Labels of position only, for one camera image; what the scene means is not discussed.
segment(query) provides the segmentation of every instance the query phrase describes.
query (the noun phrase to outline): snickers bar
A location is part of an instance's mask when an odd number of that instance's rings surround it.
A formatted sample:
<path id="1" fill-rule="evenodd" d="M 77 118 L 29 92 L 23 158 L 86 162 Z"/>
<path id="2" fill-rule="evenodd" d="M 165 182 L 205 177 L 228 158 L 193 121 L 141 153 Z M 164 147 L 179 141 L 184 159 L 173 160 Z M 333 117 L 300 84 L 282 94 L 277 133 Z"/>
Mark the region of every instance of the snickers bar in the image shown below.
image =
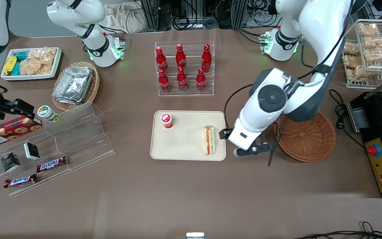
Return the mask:
<path id="1" fill-rule="evenodd" d="M 36 172 L 39 173 L 41 171 L 44 171 L 44 170 L 47 170 L 47 169 L 50 169 L 50 168 L 54 168 L 58 165 L 62 165 L 62 164 L 66 164 L 67 163 L 67 160 L 66 160 L 66 156 L 63 156 L 59 159 L 56 159 L 56 160 L 53 160 L 53 161 L 50 161 L 50 162 L 47 162 L 47 163 L 44 163 L 42 165 L 38 165 L 36 166 Z"/>
<path id="2" fill-rule="evenodd" d="M 36 176 L 36 174 L 33 174 L 28 177 L 23 177 L 23 178 L 18 178 L 13 180 L 6 180 L 4 183 L 4 187 L 10 188 L 12 186 L 17 186 L 17 185 L 36 183 L 37 181 L 38 181 L 38 177 Z"/>

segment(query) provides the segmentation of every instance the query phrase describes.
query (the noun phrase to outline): white cloth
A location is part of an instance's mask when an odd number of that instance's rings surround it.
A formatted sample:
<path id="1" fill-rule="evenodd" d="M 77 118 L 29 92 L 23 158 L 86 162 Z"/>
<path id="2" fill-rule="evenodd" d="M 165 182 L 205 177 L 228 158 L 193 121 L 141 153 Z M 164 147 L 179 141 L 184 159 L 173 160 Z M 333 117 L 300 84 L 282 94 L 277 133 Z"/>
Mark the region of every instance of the white cloth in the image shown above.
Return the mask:
<path id="1" fill-rule="evenodd" d="M 144 19 L 144 10 L 140 9 L 141 1 L 123 2 L 123 3 L 106 3 L 106 27 L 121 29 L 125 32 L 137 33 L 147 29 L 147 23 Z"/>

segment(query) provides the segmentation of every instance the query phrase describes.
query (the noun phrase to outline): teal package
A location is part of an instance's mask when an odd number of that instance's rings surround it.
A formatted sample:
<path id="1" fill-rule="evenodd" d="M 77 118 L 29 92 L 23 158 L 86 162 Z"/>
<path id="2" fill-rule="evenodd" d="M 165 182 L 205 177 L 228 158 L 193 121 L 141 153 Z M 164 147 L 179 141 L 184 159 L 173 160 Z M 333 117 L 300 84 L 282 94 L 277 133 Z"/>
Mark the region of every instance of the teal package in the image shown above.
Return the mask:
<path id="1" fill-rule="evenodd" d="M 20 62 L 17 62 L 17 63 L 14 65 L 14 69 L 13 69 L 13 71 L 11 72 L 11 75 L 12 75 L 12 76 L 20 76 Z"/>
<path id="2" fill-rule="evenodd" d="M 22 61 L 28 57 L 28 52 L 18 52 L 16 53 L 16 57 L 18 61 Z"/>

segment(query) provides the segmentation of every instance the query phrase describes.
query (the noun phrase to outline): yellow package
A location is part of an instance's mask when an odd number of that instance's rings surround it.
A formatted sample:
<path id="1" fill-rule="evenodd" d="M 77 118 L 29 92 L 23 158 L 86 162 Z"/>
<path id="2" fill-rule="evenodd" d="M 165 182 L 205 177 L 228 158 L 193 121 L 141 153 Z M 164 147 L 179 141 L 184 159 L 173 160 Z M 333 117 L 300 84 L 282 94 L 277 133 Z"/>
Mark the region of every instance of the yellow package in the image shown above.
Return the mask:
<path id="1" fill-rule="evenodd" d="M 11 72 L 13 71 L 14 69 L 14 66 L 16 65 L 17 63 L 17 57 L 15 56 L 10 56 L 7 60 L 7 63 L 6 65 L 4 66 L 4 73 L 6 76 L 8 76 L 9 74 L 11 74 Z"/>

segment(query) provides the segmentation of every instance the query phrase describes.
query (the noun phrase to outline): cookie box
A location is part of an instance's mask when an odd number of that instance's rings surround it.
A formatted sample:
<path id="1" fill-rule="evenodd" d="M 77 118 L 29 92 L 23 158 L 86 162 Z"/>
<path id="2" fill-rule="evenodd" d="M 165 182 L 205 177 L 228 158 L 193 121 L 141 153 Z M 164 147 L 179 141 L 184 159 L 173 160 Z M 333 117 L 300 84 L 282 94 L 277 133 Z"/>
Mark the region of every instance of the cookie box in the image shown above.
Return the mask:
<path id="1" fill-rule="evenodd" d="M 31 120 L 25 116 L 20 116 L 0 124 L 0 144 L 11 141 L 15 138 L 28 134 L 42 128 L 39 119 Z"/>

